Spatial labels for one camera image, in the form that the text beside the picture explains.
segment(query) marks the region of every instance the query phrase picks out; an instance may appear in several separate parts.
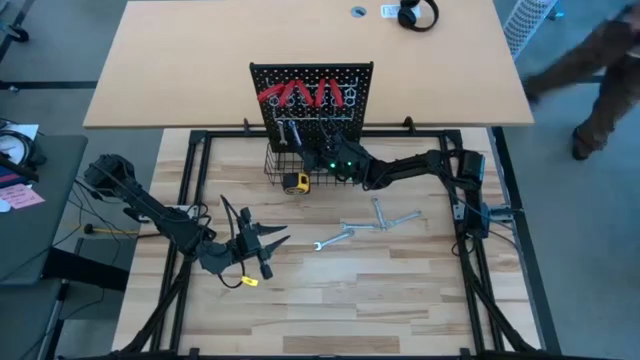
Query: wire basket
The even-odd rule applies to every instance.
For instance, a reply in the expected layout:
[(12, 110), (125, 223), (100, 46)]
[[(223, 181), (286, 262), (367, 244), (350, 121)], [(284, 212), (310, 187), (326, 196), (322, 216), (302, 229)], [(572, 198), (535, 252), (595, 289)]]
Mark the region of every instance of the wire basket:
[[(281, 185), (286, 174), (301, 172), (304, 172), (304, 162), (298, 154), (293, 152), (274, 152), (270, 144), (267, 144), (264, 173), (269, 178), (271, 185)], [(355, 186), (352, 180), (338, 181), (326, 169), (314, 169), (307, 175), (311, 185)]]

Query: wooden table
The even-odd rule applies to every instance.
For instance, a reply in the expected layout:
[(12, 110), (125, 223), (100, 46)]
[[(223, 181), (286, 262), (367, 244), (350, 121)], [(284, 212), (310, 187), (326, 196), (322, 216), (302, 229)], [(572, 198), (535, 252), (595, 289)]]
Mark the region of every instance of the wooden table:
[[(486, 130), (467, 128), (462, 134), (465, 148), (488, 158), (485, 201), (503, 203)], [(151, 185), (151, 194), (165, 204), (177, 199), (188, 136), (187, 129), (165, 130)], [(386, 160), (438, 147), (425, 138), (364, 138), (362, 143)], [(263, 174), (265, 146), (266, 139), (214, 139), (205, 203), (221, 241), (228, 239), (229, 230), (220, 194), (237, 208), (249, 206), (256, 221), (288, 224), (283, 233), (291, 239), (272, 259), (274, 277), (255, 288), (228, 290), (216, 276), (194, 265), (181, 353), (199, 347), (201, 354), (455, 355), (461, 347), (473, 347), (460, 263), (451, 254), (455, 240), (448, 195), (435, 177), (404, 180), (376, 192), (318, 186), (309, 195), (288, 196)], [(195, 188), (195, 180), (190, 188)], [(425, 216), (387, 233), (359, 231), (321, 252), (313, 250), (314, 241), (340, 232), (341, 220), (374, 222), (374, 195), (388, 218), (415, 209)], [(511, 237), (500, 227), (492, 229)], [(263, 241), (275, 239), (271, 235)], [(168, 244), (164, 238), (138, 241), (114, 349), (133, 338), (155, 307)], [(498, 305), (524, 338), (539, 346), (514, 247), (493, 235), (485, 244)], [(248, 261), (247, 269), (259, 278), (255, 259)], [(239, 271), (234, 266), (224, 276), (233, 283)], [(489, 344), (482, 307), (481, 316)], [(173, 319), (171, 312), (167, 318)], [(170, 325), (169, 320), (164, 347)]]
[[(428, 33), (382, 18), (399, 0), (131, 1), (84, 126), (261, 124), (249, 63), (368, 63), (365, 122), (529, 125), (491, 0), (440, 0)], [(367, 14), (351, 15), (354, 6)], [(431, 10), (421, 2), (428, 23)]]

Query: tape measure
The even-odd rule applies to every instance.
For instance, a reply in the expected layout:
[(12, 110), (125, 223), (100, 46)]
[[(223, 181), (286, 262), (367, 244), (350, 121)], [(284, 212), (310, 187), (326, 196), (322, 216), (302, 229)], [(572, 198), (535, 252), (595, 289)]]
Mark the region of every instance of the tape measure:
[(305, 173), (289, 173), (282, 177), (282, 190), (288, 195), (304, 195), (311, 191), (309, 175)]

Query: silver wrench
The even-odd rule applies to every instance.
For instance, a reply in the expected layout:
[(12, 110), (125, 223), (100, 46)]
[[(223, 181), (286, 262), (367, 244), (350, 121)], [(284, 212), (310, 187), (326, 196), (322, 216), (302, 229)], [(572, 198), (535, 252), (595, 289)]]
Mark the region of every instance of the silver wrench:
[(415, 218), (420, 217), (420, 216), (422, 216), (422, 211), (416, 210), (416, 211), (412, 212), (411, 214), (403, 216), (401, 218), (398, 218), (398, 219), (395, 219), (395, 220), (387, 220), (387, 227), (388, 228), (392, 228), (392, 227), (394, 227), (396, 225), (400, 225), (403, 222), (407, 222), (407, 221), (409, 221), (411, 219), (415, 219)]
[(315, 246), (316, 246), (316, 249), (315, 249), (316, 251), (320, 251), (320, 250), (322, 250), (322, 248), (323, 248), (323, 247), (325, 247), (325, 246), (327, 246), (327, 245), (329, 245), (329, 244), (331, 244), (331, 243), (334, 243), (334, 242), (336, 242), (336, 241), (340, 241), (340, 240), (343, 240), (343, 239), (346, 239), (346, 238), (350, 238), (350, 237), (352, 237), (354, 234), (355, 234), (355, 231), (353, 231), (353, 230), (349, 229), (349, 230), (347, 230), (347, 231), (343, 232), (343, 233), (342, 233), (342, 234), (340, 234), (340, 235), (336, 235), (336, 236), (332, 237), (331, 239), (329, 239), (329, 240), (327, 240), (327, 241), (323, 241), (323, 242), (314, 242), (314, 243), (313, 243), (313, 245), (315, 245)]
[(379, 228), (379, 226), (376, 224), (348, 224), (345, 222), (340, 222), (340, 226), (342, 227), (342, 230), (349, 230), (349, 229), (374, 230)]
[(384, 216), (382, 215), (382, 209), (380, 208), (380, 201), (378, 198), (372, 198), (373, 206), (376, 208), (376, 215), (378, 216), (378, 222), (380, 223), (380, 229), (382, 231), (387, 231), (387, 222), (384, 220)]
[(293, 132), (293, 137), (296, 139), (296, 144), (298, 146), (302, 146), (300, 135), (298, 135), (298, 128), (296, 127), (296, 122), (293, 120), (289, 120), (289, 126), (291, 127), (291, 131)]
[(284, 123), (281, 120), (276, 122), (278, 124), (278, 131), (280, 132), (280, 145), (287, 146), (287, 140), (284, 138)]

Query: pink sticky note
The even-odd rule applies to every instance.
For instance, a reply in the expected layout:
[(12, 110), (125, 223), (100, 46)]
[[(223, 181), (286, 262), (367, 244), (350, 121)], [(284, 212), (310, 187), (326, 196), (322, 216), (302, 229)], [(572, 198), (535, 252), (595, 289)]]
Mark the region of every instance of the pink sticky note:
[(23, 207), (39, 204), (44, 199), (35, 191), (26, 187), (24, 184), (17, 184), (0, 189), (0, 199), (8, 202), (13, 208), (21, 209)]

